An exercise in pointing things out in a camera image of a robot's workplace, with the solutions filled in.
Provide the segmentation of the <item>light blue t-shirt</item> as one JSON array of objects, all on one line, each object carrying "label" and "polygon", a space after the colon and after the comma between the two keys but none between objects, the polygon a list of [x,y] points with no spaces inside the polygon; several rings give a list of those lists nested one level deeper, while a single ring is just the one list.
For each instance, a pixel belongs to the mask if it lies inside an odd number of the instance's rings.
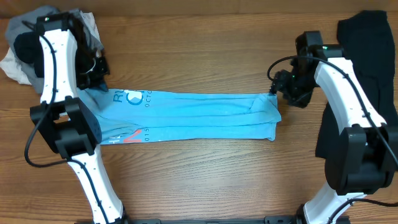
[{"label": "light blue t-shirt", "polygon": [[80,99],[99,121],[102,144],[187,139],[275,139],[281,115],[268,93],[198,94],[85,89]]}]

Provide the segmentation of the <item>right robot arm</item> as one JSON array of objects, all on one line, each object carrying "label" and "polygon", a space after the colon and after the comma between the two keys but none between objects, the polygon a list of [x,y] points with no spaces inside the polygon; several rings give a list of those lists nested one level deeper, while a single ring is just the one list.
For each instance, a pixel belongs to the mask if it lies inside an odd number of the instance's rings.
[{"label": "right robot arm", "polygon": [[270,93],[282,93],[290,106],[306,107],[314,88],[327,97],[338,139],[327,146],[326,183],[295,215],[266,217],[266,223],[348,223],[345,211],[388,187],[397,170],[397,128],[374,109],[343,48],[326,45],[318,31],[295,41],[291,71],[269,74]]}]

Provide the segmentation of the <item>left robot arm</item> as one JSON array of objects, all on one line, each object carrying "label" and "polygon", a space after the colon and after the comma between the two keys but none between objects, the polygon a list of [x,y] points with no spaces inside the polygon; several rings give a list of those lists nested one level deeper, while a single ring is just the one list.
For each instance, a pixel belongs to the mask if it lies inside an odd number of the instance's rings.
[{"label": "left robot arm", "polygon": [[61,156],[78,177],[89,201],[93,223],[127,223],[101,156],[100,124],[78,96],[79,90],[108,91],[109,74],[101,51],[86,42],[83,23],[64,12],[37,18],[34,32],[44,56],[44,87],[40,105],[30,108],[35,124],[49,148]]}]

